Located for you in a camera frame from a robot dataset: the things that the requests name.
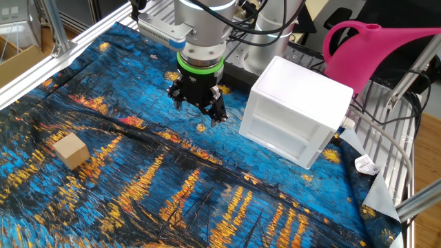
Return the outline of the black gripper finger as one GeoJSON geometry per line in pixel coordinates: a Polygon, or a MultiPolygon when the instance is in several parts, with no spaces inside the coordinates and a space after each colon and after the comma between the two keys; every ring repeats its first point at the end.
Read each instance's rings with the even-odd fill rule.
{"type": "Polygon", "coordinates": [[[223,91],[217,85],[210,88],[210,93],[203,95],[201,112],[211,118],[212,127],[228,119],[223,100],[223,91]]]}
{"type": "Polygon", "coordinates": [[[182,86],[182,81],[177,78],[173,81],[173,84],[167,88],[167,94],[173,100],[174,107],[177,110],[181,108],[182,102],[185,100],[185,97],[181,92],[182,86]]]}

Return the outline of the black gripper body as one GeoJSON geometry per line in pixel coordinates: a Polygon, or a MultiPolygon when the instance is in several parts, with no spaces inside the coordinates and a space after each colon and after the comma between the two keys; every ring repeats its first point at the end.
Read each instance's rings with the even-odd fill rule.
{"type": "Polygon", "coordinates": [[[223,67],[209,74],[197,74],[183,67],[178,67],[181,79],[177,83],[177,99],[187,101],[192,105],[207,107],[215,104],[221,98],[221,90],[218,87],[223,76],[223,67]]]}

